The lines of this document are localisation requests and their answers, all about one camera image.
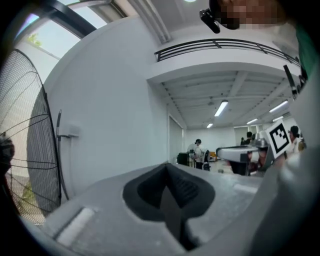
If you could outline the black cabinet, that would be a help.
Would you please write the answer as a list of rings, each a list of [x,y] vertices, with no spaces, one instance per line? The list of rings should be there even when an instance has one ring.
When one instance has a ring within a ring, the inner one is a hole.
[[[187,152],[181,152],[177,155],[176,162],[179,165],[189,165],[189,154]]]

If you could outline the black framed glass window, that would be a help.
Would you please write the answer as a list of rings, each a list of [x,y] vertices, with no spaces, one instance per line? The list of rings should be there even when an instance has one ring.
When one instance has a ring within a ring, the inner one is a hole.
[[[14,39],[45,81],[60,59],[95,30],[130,16],[127,0],[39,0]]]

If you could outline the white roller door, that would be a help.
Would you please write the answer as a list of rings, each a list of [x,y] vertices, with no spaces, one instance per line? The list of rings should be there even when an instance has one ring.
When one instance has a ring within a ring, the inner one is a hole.
[[[169,162],[175,164],[179,153],[183,152],[183,129],[169,117]]]

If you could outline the black balcony railing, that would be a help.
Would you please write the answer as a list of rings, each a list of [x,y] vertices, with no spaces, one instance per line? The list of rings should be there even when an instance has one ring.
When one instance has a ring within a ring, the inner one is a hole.
[[[170,59],[179,55],[192,53],[196,51],[220,49],[234,49],[260,52],[265,55],[282,59],[297,67],[300,65],[300,60],[298,57],[292,57],[287,53],[284,53],[279,49],[273,48],[271,46],[242,39],[216,38],[193,40],[158,50],[154,53],[154,55],[156,61],[161,62],[166,59]]]

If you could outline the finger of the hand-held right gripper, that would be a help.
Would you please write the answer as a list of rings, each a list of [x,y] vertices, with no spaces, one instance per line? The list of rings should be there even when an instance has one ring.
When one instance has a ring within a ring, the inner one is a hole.
[[[257,162],[260,158],[258,151],[217,150],[219,158],[232,162]]]
[[[216,150],[217,153],[221,152],[255,152],[259,149],[254,146],[233,146],[233,147],[220,147]]]

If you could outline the green shirt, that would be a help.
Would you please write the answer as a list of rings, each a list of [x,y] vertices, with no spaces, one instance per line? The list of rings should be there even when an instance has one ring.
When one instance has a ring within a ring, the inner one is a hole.
[[[295,29],[298,41],[300,66],[302,67],[305,79],[307,80],[311,76],[315,64],[319,59],[319,53],[304,27],[297,23]]]

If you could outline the black pedestal fan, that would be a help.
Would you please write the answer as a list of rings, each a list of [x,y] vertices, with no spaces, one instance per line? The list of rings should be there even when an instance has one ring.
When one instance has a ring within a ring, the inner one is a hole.
[[[41,225],[61,204],[61,177],[52,116],[40,75],[19,49],[0,70],[0,151],[18,213]]]

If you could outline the grey wall pipe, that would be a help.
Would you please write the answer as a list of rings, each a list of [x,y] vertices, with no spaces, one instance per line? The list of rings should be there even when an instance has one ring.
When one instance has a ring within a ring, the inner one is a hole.
[[[63,190],[63,193],[65,195],[66,200],[68,201],[70,199],[70,197],[68,194],[68,190],[67,190],[66,183],[65,183],[65,177],[63,174],[61,141],[62,141],[62,138],[69,139],[70,137],[68,135],[60,134],[61,116],[62,116],[62,110],[60,109],[58,112],[58,116],[57,116],[55,137],[56,137],[56,143],[57,143],[57,155],[58,155],[58,164],[59,164],[59,172],[60,172],[60,186]]]

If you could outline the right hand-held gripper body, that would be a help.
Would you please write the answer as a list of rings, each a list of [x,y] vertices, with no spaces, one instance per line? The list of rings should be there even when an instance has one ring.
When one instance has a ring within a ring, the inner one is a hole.
[[[255,146],[257,148],[267,148],[271,151],[273,159],[277,159],[291,145],[291,140],[282,119],[274,122],[267,129],[258,133]]]

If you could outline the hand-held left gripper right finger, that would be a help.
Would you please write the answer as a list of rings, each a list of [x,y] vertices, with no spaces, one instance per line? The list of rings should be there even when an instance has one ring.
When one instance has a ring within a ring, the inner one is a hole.
[[[191,173],[206,178],[214,197],[202,215],[184,220],[182,208],[166,188],[166,227],[185,250],[203,246],[233,223],[248,208],[263,181],[261,177],[216,171]]]

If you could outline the white wall box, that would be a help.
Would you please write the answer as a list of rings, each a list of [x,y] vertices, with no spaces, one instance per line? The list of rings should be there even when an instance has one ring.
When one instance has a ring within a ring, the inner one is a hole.
[[[72,138],[78,138],[80,136],[80,127],[74,123],[68,123],[67,135]]]

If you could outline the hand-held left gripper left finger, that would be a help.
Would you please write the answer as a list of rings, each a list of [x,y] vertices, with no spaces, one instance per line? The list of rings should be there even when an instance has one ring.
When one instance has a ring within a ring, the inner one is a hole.
[[[178,256],[185,248],[163,221],[149,221],[130,210],[125,185],[155,166],[95,182],[57,208],[42,231],[64,248],[82,256]]]

